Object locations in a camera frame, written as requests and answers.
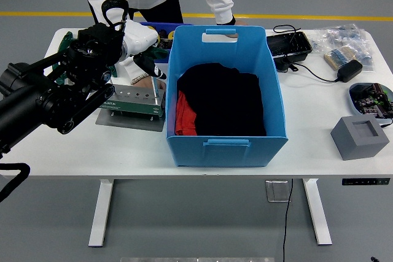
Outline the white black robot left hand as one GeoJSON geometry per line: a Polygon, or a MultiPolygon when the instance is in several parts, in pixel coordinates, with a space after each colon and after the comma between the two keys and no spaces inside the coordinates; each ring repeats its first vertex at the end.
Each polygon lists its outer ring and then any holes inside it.
{"type": "Polygon", "coordinates": [[[166,79],[166,74],[154,62],[168,57],[168,51],[156,45],[156,30],[127,20],[123,32],[125,35],[119,63],[125,67],[131,83],[135,84],[146,76],[166,79]]]}

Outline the person's left hand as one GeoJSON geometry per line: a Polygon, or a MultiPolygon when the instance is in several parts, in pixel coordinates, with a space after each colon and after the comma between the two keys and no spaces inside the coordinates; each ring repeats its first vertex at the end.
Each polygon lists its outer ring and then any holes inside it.
{"type": "MultiPolygon", "coordinates": [[[[231,22],[226,23],[225,26],[247,26],[247,23],[243,20],[235,20],[233,19],[231,22]]],[[[232,39],[237,39],[238,38],[238,34],[234,33],[234,34],[225,34],[225,36],[227,38],[232,38],[232,39]]]]}

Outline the person's right hand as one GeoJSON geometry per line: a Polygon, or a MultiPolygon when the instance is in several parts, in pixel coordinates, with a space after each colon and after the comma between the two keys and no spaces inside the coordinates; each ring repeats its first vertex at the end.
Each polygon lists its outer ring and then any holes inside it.
{"type": "MultiPolygon", "coordinates": [[[[158,89],[162,89],[162,90],[166,90],[166,83],[160,79],[155,79],[156,83],[157,83],[157,88],[158,89]]],[[[140,81],[136,82],[134,84],[135,87],[144,87],[144,88],[153,88],[154,84],[152,81],[152,78],[150,76],[144,77],[143,79],[141,79],[140,81]]]]}

